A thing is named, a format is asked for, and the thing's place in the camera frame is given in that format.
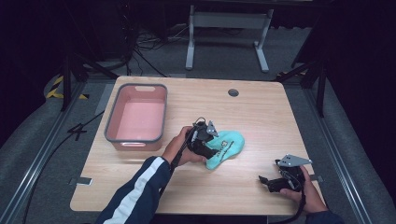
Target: dark blue sleeve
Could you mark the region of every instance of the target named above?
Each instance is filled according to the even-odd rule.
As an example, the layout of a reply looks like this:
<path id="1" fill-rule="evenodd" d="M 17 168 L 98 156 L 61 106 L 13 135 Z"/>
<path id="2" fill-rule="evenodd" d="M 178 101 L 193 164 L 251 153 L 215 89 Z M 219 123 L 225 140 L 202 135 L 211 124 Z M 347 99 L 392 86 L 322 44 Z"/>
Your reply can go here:
<path id="1" fill-rule="evenodd" d="M 344 220 L 328 210 L 307 215 L 305 224 L 344 224 Z"/>
<path id="2" fill-rule="evenodd" d="M 169 163 L 161 157 L 148 158 L 96 219 L 102 223 L 149 223 L 158 208 L 160 189 L 171 177 Z"/>

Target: metal frame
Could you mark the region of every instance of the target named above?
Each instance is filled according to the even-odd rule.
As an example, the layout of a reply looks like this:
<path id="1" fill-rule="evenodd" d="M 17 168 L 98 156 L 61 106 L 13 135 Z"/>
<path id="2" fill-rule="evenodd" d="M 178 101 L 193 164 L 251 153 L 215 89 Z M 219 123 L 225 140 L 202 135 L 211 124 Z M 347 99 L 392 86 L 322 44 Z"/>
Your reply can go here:
<path id="1" fill-rule="evenodd" d="M 327 127 L 325 119 L 321 117 L 316 110 L 316 99 L 314 93 L 308 89 L 303 89 L 303 92 L 306 100 L 308 101 L 308 104 L 310 105 L 311 111 L 315 115 L 318 125 L 325 137 L 329 149 L 329 155 L 332 160 L 332 164 L 334 165 L 335 172 L 340 178 L 341 184 L 344 188 L 344 191 L 346 192 L 346 196 L 349 199 L 352 210 L 355 213 L 357 220 L 359 221 L 359 223 L 373 223 L 363 204 L 363 201 L 361 200 L 361 196 L 358 193 L 356 184 L 353 181 L 352 176 L 349 174 L 349 171 L 342 159 L 340 151 L 338 150 L 338 147 L 332 138 L 332 134 Z"/>
<path id="2" fill-rule="evenodd" d="M 190 39 L 187 49 L 186 69 L 191 70 L 194 60 L 194 28 L 195 27 L 223 27 L 223 28 L 243 28 L 261 29 L 262 35 L 259 41 L 255 41 L 254 49 L 260 62 L 260 67 L 264 73 L 269 71 L 268 63 L 265 60 L 262 46 L 267 36 L 268 28 L 274 11 L 268 10 L 266 14 L 245 14 L 245 13 L 221 13 L 221 12 L 195 12 L 194 6 L 190 6 L 189 31 Z"/>
<path id="3" fill-rule="evenodd" d="M 65 109 L 64 112 L 60 112 L 58 118 L 55 120 L 49 132 L 49 135 L 47 136 L 46 140 L 39 149 L 37 155 L 35 156 L 32 165 L 26 171 L 22 182 L 20 183 L 18 189 L 14 193 L 14 196 L 10 200 L 6 210 L 0 217 L 0 223 L 13 223 L 16 215 L 21 209 L 21 206 L 24 205 L 24 202 L 29 197 L 29 195 L 33 193 L 33 186 L 35 182 L 38 181 L 38 176 L 42 172 L 46 160 L 50 158 L 50 154 L 52 153 L 55 140 L 59 135 L 59 131 L 63 127 L 67 115 L 70 113 L 74 102 L 76 102 L 78 97 L 81 95 L 84 87 L 85 83 L 83 82 L 79 82 L 78 84 L 76 84 L 70 105 Z"/>

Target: teal cloth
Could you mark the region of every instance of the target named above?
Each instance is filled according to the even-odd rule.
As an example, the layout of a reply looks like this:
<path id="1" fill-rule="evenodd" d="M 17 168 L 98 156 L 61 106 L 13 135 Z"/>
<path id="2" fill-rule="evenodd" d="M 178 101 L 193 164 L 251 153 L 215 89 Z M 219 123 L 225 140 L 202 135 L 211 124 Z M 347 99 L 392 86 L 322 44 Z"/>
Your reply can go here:
<path id="1" fill-rule="evenodd" d="M 228 160 L 242 151 L 245 144 L 245 138 L 237 131 L 221 131 L 219 137 L 215 137 L 206 143 L 206 146 L 211 149 L 218 149 L 212 158 L 206 161 L 206 168 L 213 170 L 218 167 L 222 162 Z"/>

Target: table top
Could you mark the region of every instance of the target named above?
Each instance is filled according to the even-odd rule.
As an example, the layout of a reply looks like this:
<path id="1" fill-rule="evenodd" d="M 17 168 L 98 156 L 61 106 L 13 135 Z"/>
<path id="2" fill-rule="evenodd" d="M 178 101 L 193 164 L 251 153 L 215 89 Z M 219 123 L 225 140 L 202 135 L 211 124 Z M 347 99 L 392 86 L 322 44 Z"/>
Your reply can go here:
<path id="1" fill-rule="evenodd" d="M 168 89 L 163 146 L 158 151 L 118 151 L 105 139 L 111 107 L 119 87 L 125 83 L 161 83 Z M 238 90 L 239 95 L 230 96 L 230 89 Z M 213 171 L 201 162 L 177 167 L 157 213 L 295 214 L 297 204 L 270 193 L 258 178 L 259 175 L 280 178 L 275 159 L 282 159 L 288 153 L 308 158 L 283 86 L 276 82 L 170 77 L 117 79 L 81 173 L 82 177 L 92 178 L 92 184 L 76 187 L 71 208 L 102 211 L 114 192 L 132 178 L 146 158 L 161 156 L 180 129 L 200 117 L 213 120 L 218 132 L 240 132 L 245 137 L 245 146 L 240 154 Z M 311 165 L 306 168 L 313 174 Z"/>

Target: black strap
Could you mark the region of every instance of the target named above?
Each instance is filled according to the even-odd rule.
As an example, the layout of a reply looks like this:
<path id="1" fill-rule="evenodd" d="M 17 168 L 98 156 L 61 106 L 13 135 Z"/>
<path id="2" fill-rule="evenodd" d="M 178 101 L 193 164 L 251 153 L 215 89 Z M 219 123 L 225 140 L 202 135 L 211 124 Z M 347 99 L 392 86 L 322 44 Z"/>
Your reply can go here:
<path id="1" fill-rule="evenodd" d="M 302 186 L 302 188 L 301 188 L 301 200 L 300 200 L 300 204 L 299 204 L 297 213 L 291 218 L 288 218 L 288 219 L 283 220 L 283 221 L 271 222 L 270 224 L 285 224 L 285 223 L 290 223 L 290 222 L 296 220 L 301 215 L 301 213 L 304 211 L 305 204 L 306 204 L 306 199 L 305 199 L 305 193 L 304 193 L 304 186 Z"/>
<path id="2" fill-rule="evenodd" d="M 173 175 L 173 172 L 177 168 L 178 163 L 180 162 L 180 159 L 181 159 L 181 156 L 183 154 L 183 151 L 184 151 L 184 149 L 187 146 L 187 141 L 191 137 L 192 133 L 193 133 L 193 129 L 189 132 L 189 136 L 186 137 L 186 140 L 184 141 L 183 145 L 181 145 L 181 148 L 178 150 L 178 153 L 176 154 L 175 158 L 170 163 L 170 166 L 171 166 L 171 168 L 170 168 L 171 177 Z M 166 184 L 165 186 L 163 186 L 163 188 L 160 189 L 160 198 L 161 198 L 161 196 L 163 196 L 163 192 L 165 191 L 167 185 L 168 184 Z"/>

